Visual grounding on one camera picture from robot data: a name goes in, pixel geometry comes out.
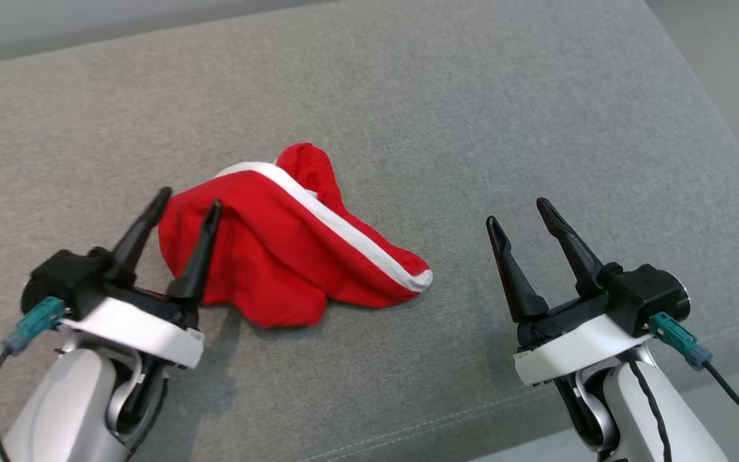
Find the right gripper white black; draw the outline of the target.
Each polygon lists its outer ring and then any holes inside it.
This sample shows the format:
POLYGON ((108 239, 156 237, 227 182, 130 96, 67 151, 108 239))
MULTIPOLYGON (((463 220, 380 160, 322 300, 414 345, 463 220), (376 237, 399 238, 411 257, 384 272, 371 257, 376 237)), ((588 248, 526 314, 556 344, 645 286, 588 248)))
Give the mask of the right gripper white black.
POLYGON ((487 217, 502 289, 517 324, 516 374, 526 386, 583 370, 652 338, 648 332, 632 336, 607 315, 607 293, 595 296, 604 290, 599 284, 604 264, 548 199, 539 197, 536 206, 548 232, 563 249, 578 295, 594 297, 578 298, 548 312, 546 300, 534 292, 511 254, 504 229, 494 216, 487 217))

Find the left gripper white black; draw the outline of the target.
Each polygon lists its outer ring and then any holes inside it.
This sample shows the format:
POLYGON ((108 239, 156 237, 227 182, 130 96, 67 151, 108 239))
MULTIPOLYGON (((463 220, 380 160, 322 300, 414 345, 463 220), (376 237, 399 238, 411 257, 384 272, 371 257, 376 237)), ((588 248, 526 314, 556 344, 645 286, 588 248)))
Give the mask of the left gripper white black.
POLYGON ((156 357, 168 365, 195 369, 205 350, 198 328, 199 304, 207 286, 223 204, 214 201, 199 227, 198 239, 182 275, 167 287, 167 296, 132 286, 135 269, 150 234, 158 225, 172 188, 162 187, 112 249, 109 283, 102 283, 79 320, 66 316, 56 327, 82 332, 111 344, 156 357))

